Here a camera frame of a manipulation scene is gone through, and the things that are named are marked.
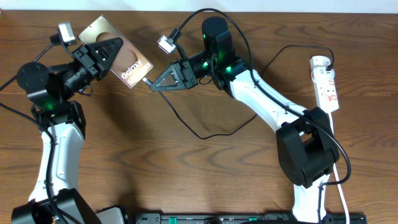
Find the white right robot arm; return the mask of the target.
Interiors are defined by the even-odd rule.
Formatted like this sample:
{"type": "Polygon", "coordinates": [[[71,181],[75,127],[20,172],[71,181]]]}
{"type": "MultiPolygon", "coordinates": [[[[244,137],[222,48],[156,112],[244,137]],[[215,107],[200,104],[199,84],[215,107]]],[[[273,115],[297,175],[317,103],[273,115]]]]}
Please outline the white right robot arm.
{"type": "Polygon", "coordinates": [[[252,63],[236,55],[224,18],[207,18],[201,31],[204,49],[190,57],[177,42],[180,29],[160,37],[157,45],[168,54],[178,51],[180,58],[156,78],[151,90],[187,90],[210,76],[219,90],[244,103],[275,132],[280,167],[294,185],[294,218],[299,222],[323,222],[324,189],[340,158],[328,116],[319,107],[307,110],[288,100],[260,77],[252,63]]]}

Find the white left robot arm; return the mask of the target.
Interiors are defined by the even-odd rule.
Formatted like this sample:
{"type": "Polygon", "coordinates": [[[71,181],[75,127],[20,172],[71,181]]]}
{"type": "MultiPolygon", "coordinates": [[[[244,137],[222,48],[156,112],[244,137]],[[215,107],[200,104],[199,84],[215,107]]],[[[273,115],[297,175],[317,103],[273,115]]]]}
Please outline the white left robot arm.
{"type": "Polygon", "coordinates": [[[13,223],[127,223],[121,208],[95,212],[78,191],[86,121],[81,104],[71,99],[106,76],[122,46],[117,37],[82,45],[67,64],[34,61],[19,69],[17,83],[34,104],[29,120],[39,128],[43,154],[34,190],[27,204],[13,209],[13,223]]]}

